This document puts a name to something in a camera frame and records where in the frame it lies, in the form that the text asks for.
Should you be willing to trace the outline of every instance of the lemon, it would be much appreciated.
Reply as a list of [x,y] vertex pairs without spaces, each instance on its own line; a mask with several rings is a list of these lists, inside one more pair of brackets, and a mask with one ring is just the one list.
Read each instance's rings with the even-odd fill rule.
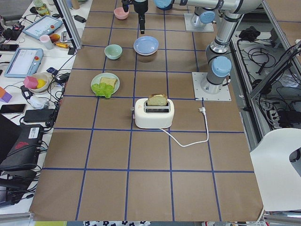
[[38,85],[37,85],[37,89],[42,88],[43,86],[45,86],[46,81],[42,80],[42,79],[38,79]]

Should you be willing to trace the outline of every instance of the lettuce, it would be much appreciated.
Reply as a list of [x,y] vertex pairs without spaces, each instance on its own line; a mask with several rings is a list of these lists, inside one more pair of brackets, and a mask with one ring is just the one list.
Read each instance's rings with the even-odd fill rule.
[[95,92],[96,96],[104,96],[105,98],[110,98],[114,92],[114,87],[104,82],[101,82],[100,84],[93,84],[91,89]]

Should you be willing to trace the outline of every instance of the bread slice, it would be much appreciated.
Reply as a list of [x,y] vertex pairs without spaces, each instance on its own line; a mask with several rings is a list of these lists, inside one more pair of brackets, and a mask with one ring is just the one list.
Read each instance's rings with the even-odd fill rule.
[[117,82],[117,79],[111,79],[111,78],[106,78],[106,77],[102,77],[100,79],[100,83],[104,82],[107,85],[111,85],[115,88],[115,84]]
[[152,94],[147,100],[148,106],[166,106],[167,96],[164,94]]

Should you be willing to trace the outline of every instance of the toaster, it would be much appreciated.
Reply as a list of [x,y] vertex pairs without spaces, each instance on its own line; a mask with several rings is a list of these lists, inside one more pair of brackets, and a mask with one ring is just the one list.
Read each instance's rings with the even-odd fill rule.
[[174,104],[167,99],[166,106],[148,106],[147,98],[138,99],[134,107],[134,119],[142,129],[164,129],[171,126],[174,117]]

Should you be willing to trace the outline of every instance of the green bowl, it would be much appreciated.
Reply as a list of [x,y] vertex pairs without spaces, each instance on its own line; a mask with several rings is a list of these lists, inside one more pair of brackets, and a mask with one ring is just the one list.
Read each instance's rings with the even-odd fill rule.
[[109,59],[117,60],[122,54],[122,47],[116,44],[112,44],[104,49],[104,53]]

